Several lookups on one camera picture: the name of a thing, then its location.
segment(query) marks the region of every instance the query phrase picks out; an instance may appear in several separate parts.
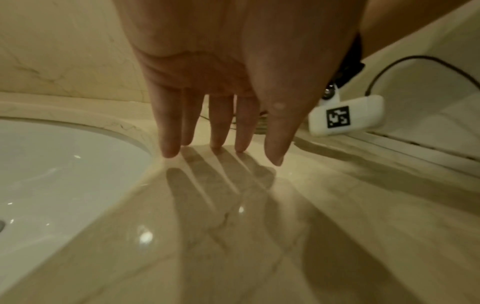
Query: white device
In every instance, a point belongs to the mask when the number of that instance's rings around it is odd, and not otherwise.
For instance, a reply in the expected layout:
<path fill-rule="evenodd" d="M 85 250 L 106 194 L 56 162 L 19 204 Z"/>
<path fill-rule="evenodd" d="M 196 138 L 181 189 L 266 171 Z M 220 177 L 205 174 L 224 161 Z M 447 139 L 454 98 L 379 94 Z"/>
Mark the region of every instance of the white device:
<path fill-rule="evenodd" d="M 329 85 L 318 105 L 308 115 L 313 136 L 328 136 L 378 126 L 385 116 L 384 99 L 371 95 L 340 102 L 339 89 Z"/>

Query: white sink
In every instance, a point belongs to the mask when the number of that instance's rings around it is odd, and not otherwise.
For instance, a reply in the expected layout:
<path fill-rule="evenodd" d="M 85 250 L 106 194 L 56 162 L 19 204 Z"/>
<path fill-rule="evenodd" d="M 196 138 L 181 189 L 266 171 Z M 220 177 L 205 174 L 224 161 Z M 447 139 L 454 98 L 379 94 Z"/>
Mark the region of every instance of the white sink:
<path fill-rule="evenodd" d="M 150 160 L 113 132 L 0 120 L 0 294 L 117 203 Z"/>

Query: wire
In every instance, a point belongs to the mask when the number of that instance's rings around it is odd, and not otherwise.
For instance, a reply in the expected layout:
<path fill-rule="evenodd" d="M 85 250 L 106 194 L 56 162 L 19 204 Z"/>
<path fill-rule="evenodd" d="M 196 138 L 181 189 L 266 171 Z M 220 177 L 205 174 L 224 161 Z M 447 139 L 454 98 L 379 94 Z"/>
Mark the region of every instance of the wire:
<path fill-rule="evenodd" d="M 388 71 L 390 68 L 392 68 L 393 66 L 396 66 L 397 64 L 401 63 L 401 62 L 404 62 L 404 61 L 407 61 L 407 60 L 411 60 L 411 59 L 425 59 L 425 60 L 430 60 L 430 61 L 434 61 L 436 63 L 439 63 L 441 65 L 443 65 L 444 67 L 447 67 L 455 72 L 457 72 L 458 74 L 462 75 L 463 77 L 465 77 L 467 80 L 469 80 L 474 86 L 476 86 L 477 89 L 480 90 L 480 82 L 478 82 L 477 79 L 475 79 L 472 75 L 470 75 L 469 73 L 457 68 L 456 66 L 440 59 L 440 58 L 437 58 L 437 57 L 433 57 L 433 56 L 428 56 L 428 55 L 413 55 L 413 56 L 407 56 L 407 57 L 403 57 L 403 58 L 400 58 L 394 62 L 392 62 L 391 64 L 389 64 L 388 66 L 386 66 L 383 70 L 380 71 L 380 73 L 378 73 L 375 78 L 370 82 L 367 90 L 365 91 L 365 96 L 370 96 L 370 94 L 372 93 L 372 89 L 375 85 L 375 83 L 377 83 L 377 80 L 383 75 L 385 74 L 386 71 Z"/>

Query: marble countertop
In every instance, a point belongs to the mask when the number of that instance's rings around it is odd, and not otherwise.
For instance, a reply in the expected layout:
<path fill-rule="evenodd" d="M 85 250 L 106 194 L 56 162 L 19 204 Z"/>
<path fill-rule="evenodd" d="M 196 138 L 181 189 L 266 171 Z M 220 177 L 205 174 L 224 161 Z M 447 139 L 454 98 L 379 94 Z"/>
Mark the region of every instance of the marble countertop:
<path fill-rule="evenodd" d="M 125 134 L 157 155 L 149 105 L 0 93 L 0 116 Z M 300 131 L 282 167 L 191 147 L 142 180 L 1 304 L 480 302 L 480 181 Z M 142 237 L 152 236 L 150 241 Z"/>

